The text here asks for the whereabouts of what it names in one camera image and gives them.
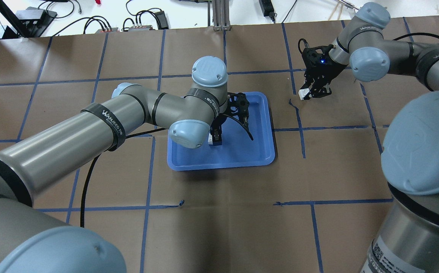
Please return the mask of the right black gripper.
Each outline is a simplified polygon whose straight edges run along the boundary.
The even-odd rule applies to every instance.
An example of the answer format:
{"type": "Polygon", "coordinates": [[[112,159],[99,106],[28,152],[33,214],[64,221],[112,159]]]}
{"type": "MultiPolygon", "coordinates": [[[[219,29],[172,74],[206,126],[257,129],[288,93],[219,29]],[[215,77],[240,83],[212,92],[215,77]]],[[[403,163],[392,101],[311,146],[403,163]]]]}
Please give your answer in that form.
{"type": "Polygon", "coordinates": [[[330,50],[334,45],[317,46],[303,49],[303,61],[306,66],[305,82],[302,85],[302,100],[315,98],[311,89],[316,90],[316,98],[323,98],[332,94],[329,85],[333,79],[347,67],[330,57],[330,50]]]}

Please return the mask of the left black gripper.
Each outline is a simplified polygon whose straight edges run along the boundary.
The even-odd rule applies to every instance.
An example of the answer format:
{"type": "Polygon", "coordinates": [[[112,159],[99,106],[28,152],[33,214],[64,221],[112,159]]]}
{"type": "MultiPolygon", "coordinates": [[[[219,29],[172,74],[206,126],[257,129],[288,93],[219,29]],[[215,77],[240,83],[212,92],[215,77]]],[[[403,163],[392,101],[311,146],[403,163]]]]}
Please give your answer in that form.
{"type": "Polygon", "coordinates": [[[222,128],[221,125],[227,118],[236,121],[245,132],[251,141],[254,141],[254,137],[249,130],[249,105],[250,102],[247,99],[245,93],[227,93],[227,107],[223,113],[221,113],[216,119],[214,119],[214,126],[211,127],[211,145],[222,145],[222,128]]]}

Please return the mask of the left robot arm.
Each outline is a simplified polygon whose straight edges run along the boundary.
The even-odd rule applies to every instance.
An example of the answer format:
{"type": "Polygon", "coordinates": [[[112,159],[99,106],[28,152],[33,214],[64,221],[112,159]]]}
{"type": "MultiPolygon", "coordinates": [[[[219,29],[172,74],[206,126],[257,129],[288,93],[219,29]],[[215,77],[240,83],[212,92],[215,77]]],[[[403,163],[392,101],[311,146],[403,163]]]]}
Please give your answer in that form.
{"type": "Polygon", "coordinates": [[[223,60],[199,58],[183,97],[122,83],[112,99],[0,151],[0,273],[125,273],[123,255],[97,233],[33,208],[36,197],[66,175],[149,123],[183,147],[200,147],[226,113],[223,60]]]}

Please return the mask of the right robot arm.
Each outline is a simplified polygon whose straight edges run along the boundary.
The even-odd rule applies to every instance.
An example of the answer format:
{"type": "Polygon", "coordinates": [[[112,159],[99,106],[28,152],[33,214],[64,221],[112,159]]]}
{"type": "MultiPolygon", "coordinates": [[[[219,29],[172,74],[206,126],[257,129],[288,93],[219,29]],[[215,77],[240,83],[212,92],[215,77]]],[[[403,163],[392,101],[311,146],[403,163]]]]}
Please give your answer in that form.
{"type": "Polygon", "coordinates": [[[390,20],[385,7],[367,2],[329,45],[313,48],[301,38],[299,97],[330,95],[346,67],[361,82],[408,75],[429,90],[399,111],[384,138],[381,166],[394,204],[360,272],[439,273],[439,44],[385,39],[390,20]]]}

